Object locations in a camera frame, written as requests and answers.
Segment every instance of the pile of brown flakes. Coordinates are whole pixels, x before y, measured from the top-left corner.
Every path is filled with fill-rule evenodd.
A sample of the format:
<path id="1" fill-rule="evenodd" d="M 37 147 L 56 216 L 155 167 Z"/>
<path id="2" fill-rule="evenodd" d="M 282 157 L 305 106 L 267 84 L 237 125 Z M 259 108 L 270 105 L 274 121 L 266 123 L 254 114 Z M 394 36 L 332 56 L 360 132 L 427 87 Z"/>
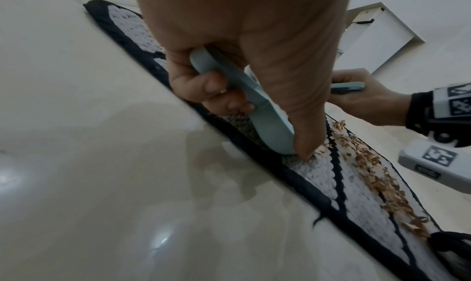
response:
<path id="1" fill-rule="evenodd" d="M 381 163 L 378 153 L 371 151 L 357 136 L 346 133 L 345 121 L 334 122 L 330 138 L 342 146 L 339 153 L 345 161 L 351 162 L 358 169 L 368 188 L 382 196 L 385 202 L 381 207 L 384 210 L 400 220 L 402 226 L 411 233 L 422 238 L 430 237 L 424 225 L 428 218 L 414 213 L 405 192 L 400 189 L 397 180 L 391 177 L 388 168 Z M 330 147 L 329 140 L 326 140 L 316 152 L 324 154 L 325 148 Z"/>

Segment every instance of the beige marble floor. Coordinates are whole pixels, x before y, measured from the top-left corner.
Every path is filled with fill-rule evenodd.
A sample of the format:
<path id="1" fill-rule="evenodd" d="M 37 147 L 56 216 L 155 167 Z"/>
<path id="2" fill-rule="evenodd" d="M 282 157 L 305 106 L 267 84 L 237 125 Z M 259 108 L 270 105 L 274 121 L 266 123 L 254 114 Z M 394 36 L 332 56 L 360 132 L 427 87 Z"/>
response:
<path id="1" fill-rule="evenodd" d="M 0 0 L 0 280 L 395 280 L 128 57 L 83 0 Z M 394 160 L 399 141 L 328 107 Z M 401 170 L 445 228 L 468 202 Z"/>

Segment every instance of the gray woven rug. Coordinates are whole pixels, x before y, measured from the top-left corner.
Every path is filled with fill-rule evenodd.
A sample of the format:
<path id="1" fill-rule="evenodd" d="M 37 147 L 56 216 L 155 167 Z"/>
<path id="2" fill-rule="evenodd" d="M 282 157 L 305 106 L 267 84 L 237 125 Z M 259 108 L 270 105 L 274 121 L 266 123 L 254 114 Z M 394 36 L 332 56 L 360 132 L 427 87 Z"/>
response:
<path id="1" fill-rule="evenodd" d="M 84 6 L 114 41 L 169 87 L 165 53 L 141 15 L 103 0 Z M 188 104 L 401 279 L 455 280 L 425 240 L 440 230 L 438 225 L 394 166 L 343 123 L 327 116 L 326 143 L 302 162 L 266 148 L 248 117 L 219 118 Z"/>

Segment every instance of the black wristband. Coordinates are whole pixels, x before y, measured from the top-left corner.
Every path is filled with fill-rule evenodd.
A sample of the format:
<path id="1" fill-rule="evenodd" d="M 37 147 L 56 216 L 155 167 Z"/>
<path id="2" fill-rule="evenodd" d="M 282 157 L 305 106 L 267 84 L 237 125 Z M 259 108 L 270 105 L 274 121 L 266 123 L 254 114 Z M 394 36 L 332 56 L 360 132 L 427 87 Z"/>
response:
<path id="1" fill-rule="evenodd" d="M 407 112 L 406 128 L 428 136 L 425 128 L 425 109 L 433 105 L 433 91 L 414 93 Z"/>

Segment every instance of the hand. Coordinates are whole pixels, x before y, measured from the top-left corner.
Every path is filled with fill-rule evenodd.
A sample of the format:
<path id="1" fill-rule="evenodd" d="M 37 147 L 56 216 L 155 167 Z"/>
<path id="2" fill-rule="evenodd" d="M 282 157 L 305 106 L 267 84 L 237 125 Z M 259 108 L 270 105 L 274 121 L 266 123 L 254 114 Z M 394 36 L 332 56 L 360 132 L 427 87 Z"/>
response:
<path id="1" fill-rule="evenodd" d="M 376 126 L 405 126 L 411 95 L 391 91 L 365 69 L 334 71 L 332 83 L 362 81 L 362 91 L 331 94 L 328 102 Z"/>
<path id="2" fill-rule="evenodd" d="M 212 44 L 241 69 L 250 64 L 264 91 L 294 127 L 294 150 L 309 158 L 325 139 L 324 103 L 348 0 L 137 0 L 165 48 L 172 89 L 216 115 L 249 112 L 240 90 L 189 61 Z"/>

